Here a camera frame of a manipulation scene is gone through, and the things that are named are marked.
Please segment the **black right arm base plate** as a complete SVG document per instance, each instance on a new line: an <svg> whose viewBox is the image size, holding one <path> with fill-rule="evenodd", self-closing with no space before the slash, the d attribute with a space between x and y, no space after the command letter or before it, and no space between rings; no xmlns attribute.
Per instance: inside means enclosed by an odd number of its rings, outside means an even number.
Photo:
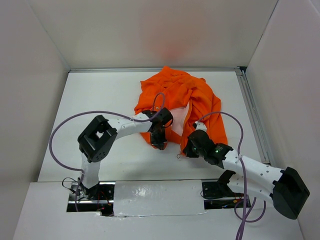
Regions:
<svg viewBox="0 0 320 240"><path fill-rule="evenodd" d="M243 207L244 194L233 192L226 184L217 180L202 181L200 196L205 210L233 209Z"/></svg>

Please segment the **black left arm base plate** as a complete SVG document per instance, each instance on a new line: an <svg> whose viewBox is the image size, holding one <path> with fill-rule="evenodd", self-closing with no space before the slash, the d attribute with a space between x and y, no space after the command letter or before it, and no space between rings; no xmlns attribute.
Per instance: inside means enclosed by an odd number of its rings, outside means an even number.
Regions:
<svg viewBox="0 0 320 240"><path fill-rule="evenodd" d="M97 212L102 216L114 215L115 182L102 181L94 196L87 197L80 189L76 196L77 183L68 182L70 186L62 185L68 190L67 212Z"/></svg>

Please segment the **orange jacket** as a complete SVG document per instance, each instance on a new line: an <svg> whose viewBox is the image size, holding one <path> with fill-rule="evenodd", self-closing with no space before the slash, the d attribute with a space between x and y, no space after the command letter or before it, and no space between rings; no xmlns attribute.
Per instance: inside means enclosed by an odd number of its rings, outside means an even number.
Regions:
<svg viewBox="0 0 320 240"><path fill-rule="evenodd" d="M227 144L223 118L219 114L221 100L205 79L164 66L140 84L142 92L134 112L157 111L161 106L167 108L173 116L172 125L165 130L168 142L178 144L183 150L188 136L194 131L193 123L201 120L215 143Z"/></svg>

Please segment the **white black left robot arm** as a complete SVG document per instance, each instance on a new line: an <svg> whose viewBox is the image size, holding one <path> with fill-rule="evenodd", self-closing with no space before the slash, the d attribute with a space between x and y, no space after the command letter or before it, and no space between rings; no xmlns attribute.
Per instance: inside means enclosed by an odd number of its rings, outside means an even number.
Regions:
<svg viewBox="0 0 320 240"><path fill-rule="evenodd" d="M99 193L99 171L101 161L107 157L114 142L120 138L149 133L150 144L164 150L167 143L165 129L173 123L173 115L167 108L159 111L144 110L132 117L106 119L96 116L77 141L81 152L80 192L88 200Z"/></svg>

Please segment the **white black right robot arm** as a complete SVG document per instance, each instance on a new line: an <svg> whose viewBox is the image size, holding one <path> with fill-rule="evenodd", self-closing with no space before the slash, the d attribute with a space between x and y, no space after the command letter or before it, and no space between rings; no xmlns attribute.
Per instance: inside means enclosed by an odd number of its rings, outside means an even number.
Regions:
<svg viewBox="0 0 320 240"><path fill-rule="evenodd" d="M202 157L207 163L224 170L218 190L223 196L243 192L273 207L288 219L298 218L310 196L299 173L291 167L268 166L240 156L231 146L214 143L203 130L195 130L187 138L183 153L189 158Z"/></svg>

